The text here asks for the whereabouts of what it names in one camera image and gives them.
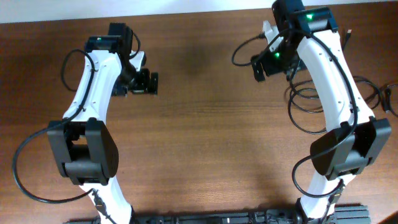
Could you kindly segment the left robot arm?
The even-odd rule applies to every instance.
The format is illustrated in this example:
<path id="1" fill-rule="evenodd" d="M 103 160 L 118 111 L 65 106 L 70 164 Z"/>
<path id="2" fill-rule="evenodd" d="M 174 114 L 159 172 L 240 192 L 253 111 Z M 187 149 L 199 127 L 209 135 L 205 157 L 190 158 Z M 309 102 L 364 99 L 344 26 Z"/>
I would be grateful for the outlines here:
<path id="1" fill-rule="evenodd" d="M 88 194 L 100 223 L 134 223 L 134 210 L 116 178 L 119 152 L 106 115 L 113 96 L 157 94 L 159 76 L 144 68 L 145 53 L 132 49 L 135 36 L 125 23 L 111 23 L 107 35 L 88 39 L 75 97 L 47 133 L 60 175 Z"/>

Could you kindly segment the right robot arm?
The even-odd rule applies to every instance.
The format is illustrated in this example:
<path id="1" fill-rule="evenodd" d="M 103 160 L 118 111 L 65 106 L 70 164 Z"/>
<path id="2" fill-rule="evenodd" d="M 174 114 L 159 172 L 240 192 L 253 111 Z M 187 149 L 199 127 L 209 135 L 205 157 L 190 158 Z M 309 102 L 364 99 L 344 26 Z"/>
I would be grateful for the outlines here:
<path id="1" fill-rule="evenodd" d="M 315 173 L 291 209 L 266 212 L 267 223 L 369 223 L 364 205 L 337 204 L 345 187 L 374 163 L 391 135 L 356 87 L 327 7 L 307 10 L 301 1 L 276 1 L 275 25 L 263 23 L 266 49 L 251 58 L 254 78 L 308 70 L 325 115 L 326 132 L 310 146 Z"/>

